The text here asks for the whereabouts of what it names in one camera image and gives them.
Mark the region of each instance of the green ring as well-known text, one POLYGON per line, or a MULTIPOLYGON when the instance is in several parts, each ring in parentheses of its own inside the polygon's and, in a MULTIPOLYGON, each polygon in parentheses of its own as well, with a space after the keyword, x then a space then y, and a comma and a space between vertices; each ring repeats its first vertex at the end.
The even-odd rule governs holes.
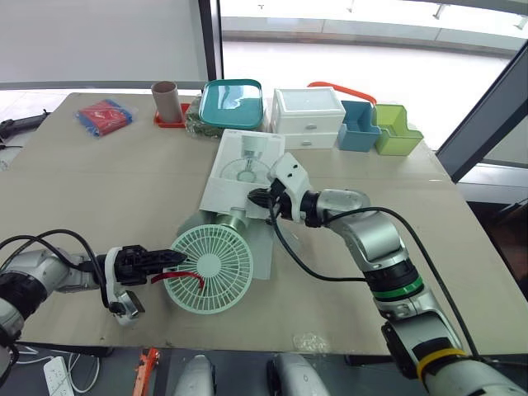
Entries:
POLYGON ((372 294, 376 298, 380 299, 392 299, 394 297, 402 297, 416 291, 418 288, 423 286, 422 278, 419 276, 413 283, 409 283, 399 289, 390 291, 373 291, 372 294))

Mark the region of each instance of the plastic bag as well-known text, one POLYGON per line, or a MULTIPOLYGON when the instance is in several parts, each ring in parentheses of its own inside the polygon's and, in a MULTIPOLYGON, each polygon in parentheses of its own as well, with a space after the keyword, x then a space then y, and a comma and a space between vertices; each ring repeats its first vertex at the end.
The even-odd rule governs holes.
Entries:
POLYGON ((111 99, 99 101, 75 113, 90 134, 101 137, 130 124, 135 111, 111 99))
POLYGON ((217 126, 208 125, 200 118, 200 103, 201 96, 197 96, 193 99, 187 112, 185 113, 185 128, 193 138, 200 136, 210 136, 215 138, 222 137, 224 128, 217 126))

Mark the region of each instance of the green storage bin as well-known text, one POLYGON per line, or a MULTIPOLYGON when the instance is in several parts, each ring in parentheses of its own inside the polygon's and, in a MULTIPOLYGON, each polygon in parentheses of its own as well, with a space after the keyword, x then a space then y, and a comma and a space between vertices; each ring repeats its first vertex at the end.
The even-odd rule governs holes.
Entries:
POLYGON ((380 155, 409 155, 423 139, 419 130, 407 126, 407 110, 401 105, 376 105, 373 124, 381 136, 375 146, 380 155))

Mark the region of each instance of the teal lid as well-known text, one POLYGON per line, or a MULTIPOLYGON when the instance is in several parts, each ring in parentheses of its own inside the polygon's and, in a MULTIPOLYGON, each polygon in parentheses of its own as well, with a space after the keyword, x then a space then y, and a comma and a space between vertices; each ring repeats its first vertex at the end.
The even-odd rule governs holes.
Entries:
POLYGON ((262 123, 262 87, 251 79, 214 80, 205 85, 200 118, 220 128, 253 130, 262 123))

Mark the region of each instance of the cardboard tube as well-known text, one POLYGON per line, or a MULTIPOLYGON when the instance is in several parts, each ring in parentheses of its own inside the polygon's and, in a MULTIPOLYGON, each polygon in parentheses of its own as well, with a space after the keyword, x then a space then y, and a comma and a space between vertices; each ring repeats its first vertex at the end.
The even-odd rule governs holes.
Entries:
POLYGON ((167 123, 182 122, 182 107, 178 99, 176 83, 172 81, 155 82, 150 90, 158 108, 159 118, 167 123))

